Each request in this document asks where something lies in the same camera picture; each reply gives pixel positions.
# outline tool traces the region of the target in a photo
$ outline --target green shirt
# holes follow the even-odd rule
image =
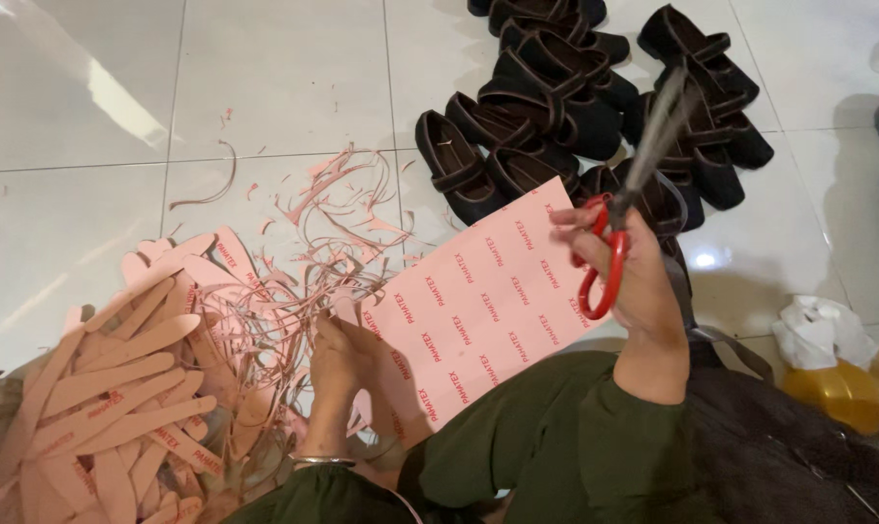
[[[469,506],[515,490],[507,524],[715,522],[692,474],[684,404],[614,382],[613,353],[579,351],[501,383],[414,447],[398,492],[424,522],[479,522]],[[301,469],[228,524],[412,523],[390,491],[338,466]]]

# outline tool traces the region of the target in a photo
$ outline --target scissors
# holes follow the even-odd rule
[[[595,223],[591,227],[593,234],[602,238],[604,230],[611,226],[611,232],[607,238],[607,244],[611,247],[611,265],[602,298],[594,310],[588,303],[588,297],[595,284],[595,279],[598,278],[597,269],[588,270],[585,280],[582,281],[582,286],[578,290],[578,302],[582,314],[590,320],[597,320],[605,316],[618,299],[620,280],[624,272],[624,257],[630,247],[630,238],[627,234],[627,211],[640,196],[643,185],[651,176],[655,176],[656,165],[672,146],[672,142],[679,134],[679,127],[685,123],[695,106],[695,102],[698,101],[696,93],[691,89],[684,90],[686,76],[684,68],[676,69],[669,76],[663,89],[659,91],[653,111],[643,128],[643,139],[640,146],[637,147],[637,153],[633,158],[633,164],[624,187],[617,195],[603,193],[592,196],[585,203],[585,209],[601,207],[595,218]],[[584,264],[585,261],[581,256],[572,254],[572,265],[575,268],[581,268]]]

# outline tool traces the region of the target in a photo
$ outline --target red scissors handle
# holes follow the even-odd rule
[[[604,233],[605,228],[607,228],[607,203],[611,198],[612,196],[610,193],[604,193],[589,198],[588,202],[585,204],[585,208],[587,209],[591,209],[598,204],[602,205],[601,210],[598,212],[598,218],[595,219],[595,223],[591,227],[591,232],[598,237],[600,237]],[[607,315],[611,310],[611,306],[613,306],[618,299],[618,291],[620,291],[620,279],[624,271],[624,255],[627,252],[628,247],[627,232],[622,229],[611,231],[611,234],[608,235],[607,242],[608,245],[611,246],[611,268],[610,273],[608,273],[607,283],[602,292],[602,298],[598,301],[594,310],[588,304],[588,296],[591,294],[591,288],[595,285],[595,279],[598,278],[598,270],[596,268],[588,270],[588,273],[585,275],[585,280],[582,281],[582,285],[578,289],[578,302],[582,308],[582,314],[590,320],[597,320]],[[574,267],[580,268],[585,264],[585,261],[581,256],[573,253],[572,264]]]

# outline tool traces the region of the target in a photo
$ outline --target person's right hand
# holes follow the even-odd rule
[[[552,213],[550,222],[561,228],[553,229],[551,236],[567,244],[589,266],[596,268],[600,279],[606,279],[612,250],[604,240],[591,234],[591,225],[600,209],[596,206]],[[683,331],[682,314],[666,277],[656,237],[635,209],[628,211],[627,227],[630,247],[624,261],[618,301],[613,309],[615,318],[632,333],[653,340],[678,337]]]

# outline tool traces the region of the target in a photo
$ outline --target person's left hand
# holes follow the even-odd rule
[[[310,355],[310,382],[314,399],[342,406],[355,398],[362,381],[372,372],[373,359],[359,352],[340,328],[339,318],[317,316],[317,336]]]

